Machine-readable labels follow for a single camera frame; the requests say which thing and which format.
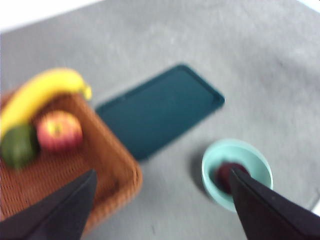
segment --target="yellow banana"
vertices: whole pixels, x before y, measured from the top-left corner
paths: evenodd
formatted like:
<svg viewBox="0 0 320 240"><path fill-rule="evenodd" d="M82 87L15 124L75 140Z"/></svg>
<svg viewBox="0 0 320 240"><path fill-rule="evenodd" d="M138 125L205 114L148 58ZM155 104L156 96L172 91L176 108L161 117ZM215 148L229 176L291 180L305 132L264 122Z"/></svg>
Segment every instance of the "yellow banana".
<svg viewBox="0 0 320 240"><path fill-rule="evenodd" d="M87 100L92 96L81 75L69 68L50 69L31 78L1 112L1 139L12 127L29 122L41 107L62 93L82 93Z"/></svg>

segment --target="dark red fruit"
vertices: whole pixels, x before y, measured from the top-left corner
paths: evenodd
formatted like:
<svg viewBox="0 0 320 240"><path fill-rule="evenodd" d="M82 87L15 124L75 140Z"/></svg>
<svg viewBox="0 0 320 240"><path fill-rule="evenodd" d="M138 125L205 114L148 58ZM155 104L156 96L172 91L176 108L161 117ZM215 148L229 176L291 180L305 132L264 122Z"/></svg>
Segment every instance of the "dark red fruit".
<svg viewBox="0 0 320 240"><path fill-rule="evenodd" d="M214 181L216 185L225 193L231 194L231 186L229 183L229 174L232 168L240 169L245 174L249 174L248 170L239 163L224 162L214 173Z"/></svg>

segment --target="red apple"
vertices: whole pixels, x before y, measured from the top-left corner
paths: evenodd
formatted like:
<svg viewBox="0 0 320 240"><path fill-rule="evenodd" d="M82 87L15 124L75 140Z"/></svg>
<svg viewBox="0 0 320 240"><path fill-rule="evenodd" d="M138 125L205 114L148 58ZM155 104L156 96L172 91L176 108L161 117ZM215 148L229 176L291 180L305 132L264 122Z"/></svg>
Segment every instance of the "red apple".
<svg viewBox="0 0 320 240"><path fill-rule="evenodd" d="M224 162L214 173L214 181L217 186L227 194L231 194L231 186L229 182L229 174L232 168L240 169L245 174L249 174L248 170L236 162Z"/></svg>
<svg viewBox="0 0 320 240"><path fill-rule="evenodd" d="M36 126L36 132L40 146L51 152L73 149L83 140L79 120L61 110L44 115Z"/></svg>

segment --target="woven basket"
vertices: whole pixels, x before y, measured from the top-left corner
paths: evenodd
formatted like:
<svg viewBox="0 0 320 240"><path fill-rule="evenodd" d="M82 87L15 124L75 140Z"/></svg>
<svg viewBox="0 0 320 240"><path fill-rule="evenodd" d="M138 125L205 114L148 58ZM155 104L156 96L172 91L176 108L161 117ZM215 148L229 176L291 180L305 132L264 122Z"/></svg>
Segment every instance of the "woven basket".
<svg viewBox="0 0 320 240"><path fill-rule="evenodd" d="M11 94L1 98L4 106ZM75 115L82 126L83 143L73 151L52 154L41 150L37 159L16 171L0 162L1 221L39 202L86 171L95 169L97 188L85 225L88 233L99 222L124 206L142 186L139 165L110 129L78 94L61 95L32 120L52 110Z"/></svg>

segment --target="light blue bowl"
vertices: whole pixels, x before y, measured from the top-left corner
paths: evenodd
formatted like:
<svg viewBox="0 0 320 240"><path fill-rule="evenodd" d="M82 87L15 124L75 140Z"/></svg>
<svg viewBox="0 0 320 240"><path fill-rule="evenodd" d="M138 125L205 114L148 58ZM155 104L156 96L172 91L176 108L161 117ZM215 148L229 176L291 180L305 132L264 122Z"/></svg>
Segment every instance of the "light blue bowl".
<svg viewBox="0 0 320 240"><path fill-rule="evenodd" d="M257 149L236 139L219 140L210 145L203 155L202 182L209 196L224 208L236 212L232 196L221 191L215 185L212 175L225 161L243 165L252 178L273 189L274 181L270 166Z"/></svg>

